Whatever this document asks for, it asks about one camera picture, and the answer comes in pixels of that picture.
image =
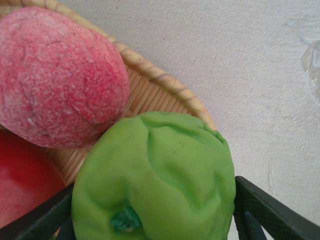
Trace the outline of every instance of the woven basket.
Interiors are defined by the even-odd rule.
[[[216,129],[210,114],[191,90],[62,3],[56,0],[0,0],[0,20],[14,10],[30,6],[63,14],[79,25],[97,31],[115,45],[130,78],[130,98],[122,117],[149,111],[187,113]],[[67,184],[75,179],[90,148],[91,146],[78,149],[41,147],[57,165]]]

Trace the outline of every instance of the white surface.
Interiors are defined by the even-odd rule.
[[[320,80],[302,67],[310,47],[320,67],[319,0],[62,2],[189,86],[236,174],[320,225]]]

